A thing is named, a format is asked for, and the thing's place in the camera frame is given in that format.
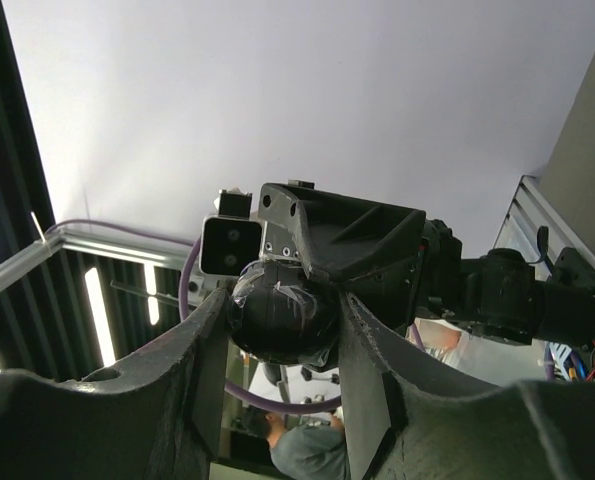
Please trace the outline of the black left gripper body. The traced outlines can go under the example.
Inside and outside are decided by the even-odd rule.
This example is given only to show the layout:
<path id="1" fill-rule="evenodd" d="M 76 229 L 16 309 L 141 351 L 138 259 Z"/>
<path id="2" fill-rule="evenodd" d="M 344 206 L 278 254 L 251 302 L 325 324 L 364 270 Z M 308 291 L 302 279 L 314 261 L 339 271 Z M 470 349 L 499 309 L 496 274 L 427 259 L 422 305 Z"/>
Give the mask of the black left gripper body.
<path id="1" fill-rule="evenodd" d="M 268 241 L 279 249 L 275 259 L 297 261 L 302 265 L 290 233 L 274 224 L 264 222 Z M 338 293 L 354 294 L 379 320 L 391 328 L 406 325 L 415 318 L 420 297 L 425 289 L 430 271 L 431 246 L 440 240 L 444 232 L 425 219 L 421 244 L 413 257 L 340 284 L 307 278 L 319 284 L 329 285 Z"/>

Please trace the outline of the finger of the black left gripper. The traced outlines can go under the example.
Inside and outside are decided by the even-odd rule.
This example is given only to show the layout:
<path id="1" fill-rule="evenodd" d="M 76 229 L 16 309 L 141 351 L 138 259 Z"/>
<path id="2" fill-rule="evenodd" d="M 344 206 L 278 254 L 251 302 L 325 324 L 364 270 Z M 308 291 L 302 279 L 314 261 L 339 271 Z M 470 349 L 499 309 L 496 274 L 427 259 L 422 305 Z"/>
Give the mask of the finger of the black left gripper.
<path id="1" fill-rule="evenodd" d="M 413 257 L 425 212 L 290 184 L 265 183 L 259 217 L 290 233 L 308 278 L 340 284 Z"/>

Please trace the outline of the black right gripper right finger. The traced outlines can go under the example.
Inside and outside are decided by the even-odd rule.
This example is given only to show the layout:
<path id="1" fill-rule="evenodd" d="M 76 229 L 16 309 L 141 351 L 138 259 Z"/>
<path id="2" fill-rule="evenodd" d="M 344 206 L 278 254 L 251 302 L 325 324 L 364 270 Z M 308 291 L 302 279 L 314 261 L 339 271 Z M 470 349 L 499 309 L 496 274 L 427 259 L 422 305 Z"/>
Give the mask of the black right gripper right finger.
<path id="1" fill-rule="evenodd" d="M 340 297 L 355 479 L 595 479 L 595 382 L 498 387 L 418 350 Z"/>

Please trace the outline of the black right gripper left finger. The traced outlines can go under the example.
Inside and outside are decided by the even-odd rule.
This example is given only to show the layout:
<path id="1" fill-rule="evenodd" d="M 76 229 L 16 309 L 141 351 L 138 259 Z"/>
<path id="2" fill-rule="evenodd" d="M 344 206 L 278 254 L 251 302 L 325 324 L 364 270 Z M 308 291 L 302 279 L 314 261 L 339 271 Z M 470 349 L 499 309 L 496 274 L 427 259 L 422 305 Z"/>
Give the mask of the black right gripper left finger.
<path id="1" fill-rule="evenodd" d="M 228 294 L 80 381 L 0 373 L 0 479 L 206 479 L 217 457 Z"/>

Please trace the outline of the black earbud charging case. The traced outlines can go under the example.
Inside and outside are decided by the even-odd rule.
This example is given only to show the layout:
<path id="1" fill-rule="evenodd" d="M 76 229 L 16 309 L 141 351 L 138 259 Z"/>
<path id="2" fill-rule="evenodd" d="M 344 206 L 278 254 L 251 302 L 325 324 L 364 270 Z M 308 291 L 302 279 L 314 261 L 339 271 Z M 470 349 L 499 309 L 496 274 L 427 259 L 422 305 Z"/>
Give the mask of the black earbud charging case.
<path id="1" fill-rule="evenodd" d="M 227 318 L 233 343 L 261 362 L 315 372 L 338 366 L 339 293 L 308 279 L 297 261 L 247 265 L 232 291 Z"/>

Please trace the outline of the person in grey shirt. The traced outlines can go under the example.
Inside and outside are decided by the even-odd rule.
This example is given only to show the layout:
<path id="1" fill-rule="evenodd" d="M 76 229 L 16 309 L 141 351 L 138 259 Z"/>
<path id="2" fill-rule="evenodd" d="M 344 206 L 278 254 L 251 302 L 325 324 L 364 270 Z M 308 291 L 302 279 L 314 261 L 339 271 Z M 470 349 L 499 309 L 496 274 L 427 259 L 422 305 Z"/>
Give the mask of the person in grey shirt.
<path id="1" fill-rule="evenodd" d="M 289 429 L 280 414 L 249 406 L 242 424 L 267 441 L 273 465 L 291 479 L 351 478 L 345 426 L 333 413 L 328 425 Z"/>

